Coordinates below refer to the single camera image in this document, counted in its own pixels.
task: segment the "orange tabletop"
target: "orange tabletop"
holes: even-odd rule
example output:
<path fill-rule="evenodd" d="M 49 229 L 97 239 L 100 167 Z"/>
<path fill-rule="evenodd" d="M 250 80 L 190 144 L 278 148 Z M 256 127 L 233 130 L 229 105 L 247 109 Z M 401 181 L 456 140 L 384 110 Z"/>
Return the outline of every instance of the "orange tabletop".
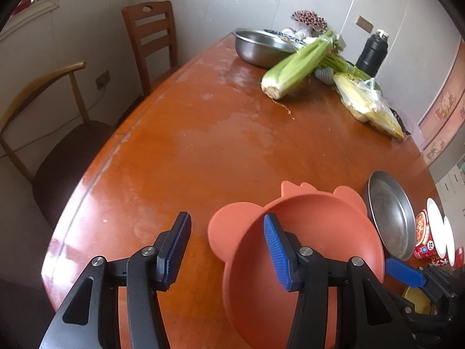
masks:
<path fill-rule="evenodd" d="M 92 257 L 131 256 L 188 211 L 192 235 L 178 280 L 159 293 L 171 347 L 248 348 L 226 318 L 223 264 L 208 246 L 208 221 L 219 208 L 236 201 L 264 206 L 280 196 L 283 180 L 360 192 L 375 170 L 400 182 L 415 213 L 428 197 L 440 203 L 410 138 L 399 142 L 358 122 L 333 88 L 313 78 L 275 103 L 261 92 L 263 73 L 240 60 L 226 37 L 119 127 L 53 233 L 42 277 L 56 309 Z M 125 292 L 120 330 L 129 348 Z"/>

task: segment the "yellow object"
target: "yellow object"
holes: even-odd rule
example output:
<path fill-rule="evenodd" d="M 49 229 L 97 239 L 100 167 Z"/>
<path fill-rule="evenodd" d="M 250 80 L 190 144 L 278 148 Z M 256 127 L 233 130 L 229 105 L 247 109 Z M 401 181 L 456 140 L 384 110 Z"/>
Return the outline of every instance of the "yellow object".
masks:
<path fill-rule="evenodd" d="M 363 80 L 347 73 L 334 75 L 334 82 L 344 106 L 355 119 L 370 124 L 382 133 L 402 139 L 404 133 L 394 117 L 391 109 L 374 88 L 374 79 Z"/>
<path fill-rule="evenodd" d="M 431 301 L 420 289 L 408 287 L 402 296 L 415 305 L 417 314 L 429 315 L 431 313 Z"/>

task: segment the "stainless steel bowl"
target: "stainless steel bowl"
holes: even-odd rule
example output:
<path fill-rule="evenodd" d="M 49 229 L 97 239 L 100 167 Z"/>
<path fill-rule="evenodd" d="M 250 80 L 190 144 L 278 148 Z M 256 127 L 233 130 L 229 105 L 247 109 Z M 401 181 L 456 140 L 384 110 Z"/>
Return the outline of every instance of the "stainless steel bowl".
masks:
<path fill-rule="evenodd" d="M 416 244 L 415 215 L 402 187 L 391 175 L 376 171 L 366 182 L 362 198 L 384 249 L 392 256 L 408 260 Z"/>
<path fill-rule="evenodd" d="M 262 30 L 236 29 L 236 53 L 245 62 L 271 68 L 296 52 L 296 48 L 273 34 Z"/>

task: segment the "celery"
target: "celery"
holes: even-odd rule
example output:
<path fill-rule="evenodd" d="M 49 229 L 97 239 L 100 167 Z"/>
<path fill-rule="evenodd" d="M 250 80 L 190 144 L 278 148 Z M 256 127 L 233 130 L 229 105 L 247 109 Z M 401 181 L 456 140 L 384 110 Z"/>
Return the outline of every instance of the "celery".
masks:
<path fill-rule="evenodd" d="M 349 75 L 353 75 L 363 81 L 371 79 L 371 76 L 368 76 L 365 72 L 347 62 L 341 55 L 326 55 L 321 61 L 320 66 L 330 67 L 336 73 L 348 73 Z M 381 90 L 378 84 L 375 85 L 375 89 Z"/>
<path fill-rule="evenodd" d="M 331 51 L 333 42 L 333 32 L 327 30 L 316 41 L 276 64 L 262 78 L 263 92 L 274 100 L 284 97 L 318 67 L 325 55 Z"/>

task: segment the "thermos lid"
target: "thermos lid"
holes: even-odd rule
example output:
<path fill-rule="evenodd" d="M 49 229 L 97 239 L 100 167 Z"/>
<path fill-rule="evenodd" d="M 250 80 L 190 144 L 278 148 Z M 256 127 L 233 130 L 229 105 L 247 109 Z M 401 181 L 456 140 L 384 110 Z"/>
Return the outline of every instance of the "thermos lid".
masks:
<path fill-rule="evenodd" d="M 380 38 L 384 39 L 385 41 L 387 41 L 389 39 L 389 35 L 384 30 L 377 30 L 376 34 L 378 34 L 380 36 Z"/>

